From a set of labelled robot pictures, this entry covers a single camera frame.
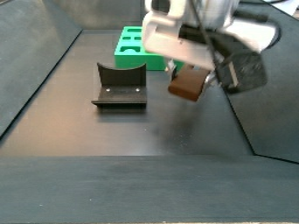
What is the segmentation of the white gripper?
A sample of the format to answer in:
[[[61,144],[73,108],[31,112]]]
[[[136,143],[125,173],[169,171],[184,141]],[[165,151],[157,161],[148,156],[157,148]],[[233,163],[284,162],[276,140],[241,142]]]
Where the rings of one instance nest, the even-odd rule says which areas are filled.
[[[200,28],[209,35],[229,36],[248,50],[258,53],[277,37],[277,29],[268,18],[244,12],[238,0],[144,0],[141,41],[149,53],[157,53],[164,60],[164,71],[176,77],[173,60],[213,69],[210,48]],[[220,84],[210,72],[204,80],[205,88]]]

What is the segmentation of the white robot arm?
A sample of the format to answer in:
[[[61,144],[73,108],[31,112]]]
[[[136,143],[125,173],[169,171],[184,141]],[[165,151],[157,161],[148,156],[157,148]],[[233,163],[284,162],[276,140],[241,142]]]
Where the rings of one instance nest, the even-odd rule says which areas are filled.
[[[216,73],[222,88],[242,92],[266,84],[261,52],[281,37],[277,23],[238,8],[238,0],[144,0],[141,41],[164,56],[176,79],[176,60]]]

